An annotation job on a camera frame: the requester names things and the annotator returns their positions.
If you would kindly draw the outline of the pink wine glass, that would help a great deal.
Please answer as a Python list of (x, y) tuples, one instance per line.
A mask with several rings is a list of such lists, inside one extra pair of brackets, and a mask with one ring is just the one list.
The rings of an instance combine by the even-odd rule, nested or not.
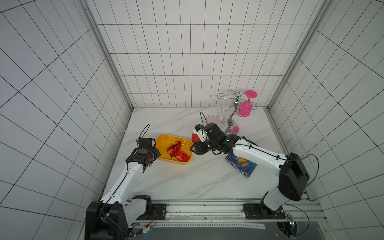
[(252, 110), (256, 110), (258, 108), (256, 103), (251, 102), (251, 99), (255, 99), (258, 97), (258, 94), (255, 91), (245, 91), (245, 96), (247, 97), (247, 99), (241, 103), (237, 111), (240, 117), (248, 117), (251, 114)]

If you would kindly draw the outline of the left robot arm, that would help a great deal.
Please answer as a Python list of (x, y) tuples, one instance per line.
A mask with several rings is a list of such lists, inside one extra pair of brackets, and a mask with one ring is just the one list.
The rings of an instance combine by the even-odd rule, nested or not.
[(153, 205), (147, 195), (129, 199), (135, 183), (156, 159), (161, 156), (152, 138), (138, 138), (137, 148), (126, 159), (126, 166), (112, 188), (98, 201), (92, 202), (86, 211), (86, 240), (127, 240), (145, 232), (134, 233), (136, 220), (164, 219), (166, 205)]

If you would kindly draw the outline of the clear pink cup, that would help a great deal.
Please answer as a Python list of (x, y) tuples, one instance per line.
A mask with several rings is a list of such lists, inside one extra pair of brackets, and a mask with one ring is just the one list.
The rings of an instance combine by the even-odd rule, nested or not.
[(211, 123), (215, 123), (216, 122), (216, 117), (214, 117), (214, 116), (208, 116), (208, 117), (206, 117), (206, 123), (207, 123), (207, 125), (208, 124), (211, 124)]

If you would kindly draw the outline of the yellow plastic storage box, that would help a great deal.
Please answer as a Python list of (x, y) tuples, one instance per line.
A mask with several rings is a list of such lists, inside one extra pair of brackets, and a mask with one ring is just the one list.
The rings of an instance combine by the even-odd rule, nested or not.
[(191, 161), (193, 153), (190, 150), (193, 142), (188, 139), (170, 135), (160, 135), (156, 139), (156, 148), (160, 151), (160, 160), (172, 163), (187, 164)]

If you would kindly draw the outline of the clear wine glass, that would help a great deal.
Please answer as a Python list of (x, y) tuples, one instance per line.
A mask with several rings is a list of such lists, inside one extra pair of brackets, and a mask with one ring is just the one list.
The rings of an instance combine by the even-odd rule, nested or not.
[(226, 112), (228, 111), (228, 105), (227, 103), (222, 103), (220, 105), (221, 112), (216, 117), (216, 124), (219, 126), (219, 128), (223, 128), (227, 125), (227, 118), (225, 116)]

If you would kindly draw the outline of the silver glass holder stand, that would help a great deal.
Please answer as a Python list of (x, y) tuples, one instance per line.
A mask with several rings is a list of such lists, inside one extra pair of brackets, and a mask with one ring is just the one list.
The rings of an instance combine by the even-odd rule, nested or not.
[(237, 111), (241, 103), (247, 99), (247, 97), (245, 96), (245, 92), (241, 93), (236, 91), (228, 91), (227, 93), (218, 93), (217, 98), (218, 100), (224, 101), (223, 103), (227, 103), (228, 105), (228, 111), (225, 114), (227, 118), (227, 125), (220, 129), (226, 134), (237, 135), (240, 131), (240, 126), (235, 121), (234, 117), (235, 116), (240, 117)]

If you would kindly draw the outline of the blue Doritos chip bag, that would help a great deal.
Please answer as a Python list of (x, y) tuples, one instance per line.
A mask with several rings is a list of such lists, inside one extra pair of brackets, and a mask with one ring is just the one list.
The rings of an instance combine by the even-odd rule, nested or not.
[(241, 172), (245, 177), (249, 178), (255, 168), (257, 167), (257, 164), (249, 161), (245, 158), (237, 157), (233, 155), (233, 151), (229, 150), (228, 155), (225, 157), (225, 159), (239, 172)]

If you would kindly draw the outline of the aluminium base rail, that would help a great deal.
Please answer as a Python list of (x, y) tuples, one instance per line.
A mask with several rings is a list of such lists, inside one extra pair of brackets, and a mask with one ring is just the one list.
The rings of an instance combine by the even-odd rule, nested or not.
[(309, 227), (326, 228), (327, 218), (318, 202), (289, 201), (277, 213), (266, 217), (257, 213), (258, 199), (154, 201), (160, 207), (157, 219), (138, 220), (135, 226), (152, 228), (234, 227), (264, 229), (265, 223), (293, 220), (303, 232)]

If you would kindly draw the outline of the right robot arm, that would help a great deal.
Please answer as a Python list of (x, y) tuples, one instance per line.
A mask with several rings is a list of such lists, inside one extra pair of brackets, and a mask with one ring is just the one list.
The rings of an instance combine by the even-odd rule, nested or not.
[(266, 192), (260, 203), (243, 206), (248, 219), (285, 219), (282, 206), (288, 201), (301, 200), (310, 175), (297, 154), (281, 155), (267, 151), (237, 135), (224, 133), (215, 123), (196, 125), (194, 133), (200, 139), (190, 148), (196, 155), (208, 152), (215, 155), (229, 154), (249, 160), (279, 178), (278, 183)]

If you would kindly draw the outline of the red tea bag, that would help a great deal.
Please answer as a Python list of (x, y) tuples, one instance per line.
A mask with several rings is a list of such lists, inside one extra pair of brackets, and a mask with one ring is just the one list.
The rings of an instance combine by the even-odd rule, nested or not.
[(167, 148), (167, 152), (169, 151), (178, 151), (182, 147), (182, 144), (180, 141), (174, 142), (170, 147)]
[(191, 157), (189, 155), (187, 155), (185, 152), (183, 152), (182, 150), (177, 150), (177, 149), (173, 149), (173, 151), (170, 153), (170, 156), (172, 158), (177, 159), (178, 161), (180, 161), (182, 163), (186, 163), (191, 159)]
[(197, 143), (200, 141), (200, 138), (197, 134), (192, 134), (192, 141), (193, 143)]

